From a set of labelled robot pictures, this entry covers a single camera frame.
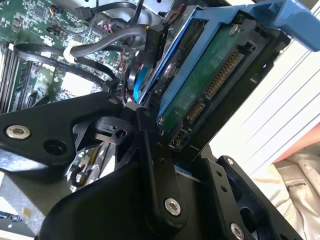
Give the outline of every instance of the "black metal bracket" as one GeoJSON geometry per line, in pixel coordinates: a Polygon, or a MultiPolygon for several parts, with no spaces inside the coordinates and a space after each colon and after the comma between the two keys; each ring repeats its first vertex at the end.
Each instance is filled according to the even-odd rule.
{"type": "Polygon", "coordinates": [[[19,172],[65,167],[76,154],[74,125],[102,116],[117,116],[122,108],[110,93],[99,92],[2,114],[0,168],[19,172]],[[9,137],[6,130],[12,125],[26,127],[30,136],[23,140],[9,137]]]}
{"type": "Polygon", "coordinates": [[[116,170],[61,200],[41,240],[105,239],[115,230],[112,239],[301,239],[232,158],[203,151],[189,166],[192,176],[177,173],[156,116],[123,108],[109,93],[3,114],[0,128],[0,167],[42,179],[65,170],[77,151],[116,145],[116,170]],[[10,137],[12,125],[30,134],[10,137]],[[104,213],[83,221],[92,208],[104,213]]]}

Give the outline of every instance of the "screw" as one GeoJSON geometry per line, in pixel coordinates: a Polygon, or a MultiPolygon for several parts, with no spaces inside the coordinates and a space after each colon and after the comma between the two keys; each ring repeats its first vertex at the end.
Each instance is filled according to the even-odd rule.
{"type": "Polygon", "coordinates": [[[234,161],[232,161],[230,158],[227,157],[226,160],[228,161],[228,163],[229,163],[230,165],[233,165],[233,164],[234,164],[234,161]]]}
{"type": "Polygon", "coordinates": [[[245,234],[242,231],[242,229],[235,223],[230,224],[230,229],[233,235],[239,239],[239,240],[244,240],[245,239],[245,234]]]}
{"type": "Polygon", "coordinates": [[[161,116],[158,121],[158,125],[162,125],[164,123],[164,118],[161,116]]]}
{"type": "Polygon", "coordinates": [[[21,125],[11,125],[5,130],[5,133],[9,138],[17,140],[27,139],[31,135],[30,130],[21,125]]]}
{"type": "Polygon", "coordinates": [[[112,104],[118,104],[117,100],[115,100],[114,98],[109,98],[109,102],[112,104]]]}
{"type": "Polygon", "coordinates": [[[173,198],[168,198],[164,201],[165,209],[173,216],[178,216],[181,213],[179,203],[173,198]]]}
{"type": "Polygon", "coordinates": [[[239,30],[239,25],[238,24],[233,25],[233,27],[230,29],[229,35],[230,36],[235,35],[238,32],[238,30],[239,30]]]}

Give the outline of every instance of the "electronic component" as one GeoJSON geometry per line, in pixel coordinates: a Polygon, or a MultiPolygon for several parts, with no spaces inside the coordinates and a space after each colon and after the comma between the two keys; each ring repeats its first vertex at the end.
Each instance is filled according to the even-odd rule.
{"type": "MultiPolygon", "coordinates": [[[[94,25],[92,30],[85,34],[74,37],[69,36],[52,20],[49,9],[56,11],[61,24],[70,30],[85,29],[88,26],[86,21],[78,19],[74,14],[58,5],[53,5],[50,0],[41,1],[41,5],[33,1],[30,3],[29,1],[8,1],[7,4],[1,6],[0,9],[0,41],[13,44],[28,42],[48,46],[54,45],[57,48],[65,49],[71,41],[76,41],[81,44],[92,44],[110,35],[109,32],[100,26],[94,25]]],[[[115,43],[116,46],[120,46],[121,44],[121,42],[115,43]]],[[[122,61],[119,54],[114,51],[96,52],[88,57],[91,61],[100,61],[101,64],[106,65],[112,71],[115,71],[121,64],[123,68],[116,71],[116,76],[120,78],[123,76],[124,69],[127,68],[133,55],[124,53],[122,61]]],[[[31,67],[33,70],[30,72],[29,78],[27,78],[27,83],[23,85],[25,83],[25,77],[23,76],[26,73],[26,67],[25,61],[22,61],[17,69],[14,79],[16,85],[12,89],[12,99],[10,100],[10,102],[14,104],[10,105],[10,111],[26,108],[28,96],[36,91],[38,92],[36,101],[39,101],[44,96],[48,96],[51,102],[74,97],[62,88],[66,73],[46,64],[33,64],[31,67]]],[[[76,67],[95,74],[104,81],[111,80],[109,75],[97,71],[92,67],[82,64],[76,64],[76,67]]],[[[73,84],[72,86],[73,88],[81,88],[81,86],[77,84],[73,84]]],[[[98,92],[101,91],[101,88],[94,84],[91,89],[86,90],[88,93],[98,92]]]]}
{"type": "Polygon", "coordinates": [[[19,32],[19,27],[20,27],[20,21],[16,18],[13,19],[12,21],[12,30],[17,33],[19,32]]]}
{"type": "Polygon", "coordinates": [[[154,68],[162,57],[169,26],[158,24],[146,30],[145,48],[142,63],[148,68],[154,68]]]}
{"type": "MultiPolygon", "coordinates": [[[[308,12],[294,2],[286,4],[308,12]]],[[[268,4],[252,5],[255,7],[268,9],[268,4]]],[[[265,18],[261,20],[251,8],[231,7],[230,15],[223,9],[187,7],[172,27],[162,59],[144,75],[140,72],[133,88],[135,100],[144,106],[152,98],[151,93],[161,97],[158,126],[181,159],[199,153],[268,73],[264,67],[270,69],[290,42],[283,32],[273,30],[277,27],[272,27],[276,24],[272,17],[266,27],[265,18]]],[[[314,16],[310,22],[319,24],[314,16]]],[[[303,28],[285,30],[310,49],[320,48],[303,28]]]]}
{"type": "Polygon", "coordinates": [[[84,40],[84,37],[81,35],[75,35],[73,38],[74,41],[78,42],[78,43],[82,43],[84,40]]]}
{"type": "Polygon", "coordinates": [[[2,45],[4,59],[0,81],[0,113],[7,113],[12,102],[13,88],[16,82],[19,59],[10,45],[2,45]]]}
{"type": "Polygon", "coordinates": [[[52,5],[50,9],[54,14],[63,14],[65,12],[65,9],[62,6],[58,5],[52,5]]]}
{"type": "Polygon", "coordinates": [[[61,29],[57,25],[48,26],[45,30],[56,37],[60,36],[61,33],[61,29]]]}
{"type": "Polygon", "coordinates": [[[41,6],[36,5],[34,8],[34,14],[39,18],[43,18],[45,16],[45,12],[46,11],[41,6]]]}

